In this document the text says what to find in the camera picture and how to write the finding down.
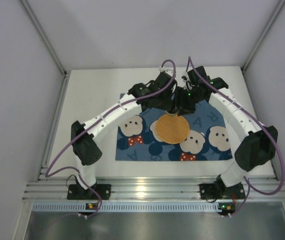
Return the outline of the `orange woven round plate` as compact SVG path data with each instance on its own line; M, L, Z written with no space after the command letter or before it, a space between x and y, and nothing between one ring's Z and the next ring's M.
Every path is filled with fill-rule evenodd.
M155 125L158 137L167 144L180 144L190 133L190 125L183 116L164 114Z

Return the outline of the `blue cartoon mouse placemat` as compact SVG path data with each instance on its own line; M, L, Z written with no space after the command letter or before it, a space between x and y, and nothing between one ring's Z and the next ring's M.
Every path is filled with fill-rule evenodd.
M205 100L195 113L169 116L148 109L118 126L117 161L226 161L231 145L221 113Z

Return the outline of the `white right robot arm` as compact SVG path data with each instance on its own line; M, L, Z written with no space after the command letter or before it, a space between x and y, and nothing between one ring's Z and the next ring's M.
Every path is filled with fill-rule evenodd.
M240 141L231 165L216 178L219 184L224 188L231 188L275 157L278 152L277 129L274 126L265 126L252 116L235 98L222 78L210 79L203 66L185 71L182 78L187 99L206 101L214 107Z

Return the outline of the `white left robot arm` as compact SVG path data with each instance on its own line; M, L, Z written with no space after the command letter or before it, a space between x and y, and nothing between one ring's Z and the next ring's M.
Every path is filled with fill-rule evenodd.
M96 183L95 163L103 153L99 143L122 122L148 109L169 110L172 96L177 86L176 75L160 72L155 80L149 83L137 83L112 107L100 115L71 125L72 151L75 154L79 173L77 184L88 190Z

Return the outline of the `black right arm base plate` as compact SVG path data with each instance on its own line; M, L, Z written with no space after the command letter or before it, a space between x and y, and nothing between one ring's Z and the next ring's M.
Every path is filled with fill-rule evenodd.
M202 200L243 200L246 196L241 183L232 187L218 188L214 183L202 183L199 185L200 198Z

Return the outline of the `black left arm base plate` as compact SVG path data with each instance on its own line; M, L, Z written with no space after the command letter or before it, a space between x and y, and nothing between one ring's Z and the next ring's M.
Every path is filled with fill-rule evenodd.
M93 190L101 197L102 200L109 200L111 196L110 184L95 184ZM98 196L90 189L84 189L79 184L68 186L68 200L98 200Z

